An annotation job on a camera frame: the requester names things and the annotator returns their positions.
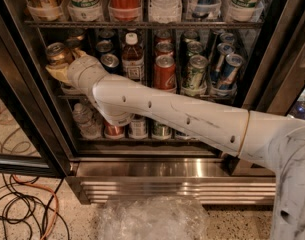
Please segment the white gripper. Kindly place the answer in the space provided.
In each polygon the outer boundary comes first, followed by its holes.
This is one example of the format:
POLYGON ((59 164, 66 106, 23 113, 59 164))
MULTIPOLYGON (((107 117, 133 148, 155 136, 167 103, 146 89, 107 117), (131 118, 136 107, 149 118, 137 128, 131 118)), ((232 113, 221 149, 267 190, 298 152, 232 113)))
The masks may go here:
POLYGON ((68 65, 46 65, 48 73, 56 80, 74 88, 86 96, 92 96, 92 89, 96 82, 105 77, 108 72, 104 69, 100 61, 87 55, 80 49, 73 49, 72 54, 75 60, 68 65))

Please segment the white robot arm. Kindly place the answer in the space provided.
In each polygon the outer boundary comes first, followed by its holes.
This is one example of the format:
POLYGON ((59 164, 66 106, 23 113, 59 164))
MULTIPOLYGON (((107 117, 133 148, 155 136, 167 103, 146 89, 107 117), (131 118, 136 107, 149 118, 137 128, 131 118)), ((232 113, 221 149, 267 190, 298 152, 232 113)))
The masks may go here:
POLYGON ((93 56, 48 64, 57 80, 86 95, 112 125, 138 114, 276 175, 270 240, 305 240, 305 121, 149 88, 108 73, 93 56))

